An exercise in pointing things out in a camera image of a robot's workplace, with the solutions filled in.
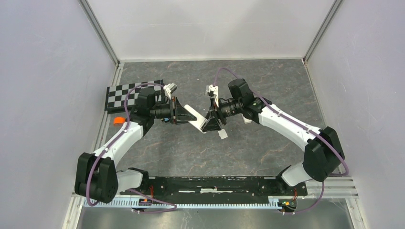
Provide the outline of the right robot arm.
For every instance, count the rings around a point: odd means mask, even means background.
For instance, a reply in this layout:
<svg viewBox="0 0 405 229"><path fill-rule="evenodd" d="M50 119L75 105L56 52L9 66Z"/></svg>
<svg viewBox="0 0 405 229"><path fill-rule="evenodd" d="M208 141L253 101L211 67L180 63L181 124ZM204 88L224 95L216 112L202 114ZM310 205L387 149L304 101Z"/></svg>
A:
<svg viewBox="0 0 405 229"><path fill-rule="evenodd" d="M322 182L333 176L339 165L348 172L339 137L333 128L321 129L283 112L271 101L254 93L245 79L231 81L228 88L232 97L224 100L219 97L218 86L211 84L206 87L205 94L210 97L211 106L200 130L221 131L228 117L242 115L246 123L255 122L273 129L297 145L304 152L304 159L279 173L276 189L280 194L289 194L295 185L304 181Z"/></svg>

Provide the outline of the white long remote control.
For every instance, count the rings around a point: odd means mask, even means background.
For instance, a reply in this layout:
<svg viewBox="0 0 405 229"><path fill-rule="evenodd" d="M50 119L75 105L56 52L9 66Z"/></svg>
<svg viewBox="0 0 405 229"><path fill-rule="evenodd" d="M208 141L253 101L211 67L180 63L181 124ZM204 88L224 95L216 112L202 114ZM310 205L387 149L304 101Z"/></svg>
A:
<svg viewBox="0 0 405 229"><path fill-rule="evenodd" d="M251 120L251 119L246 118L244 115L242 115L242 118L243 118L243 122L244 122L245 124L252 123L252 120Z"/></svg>

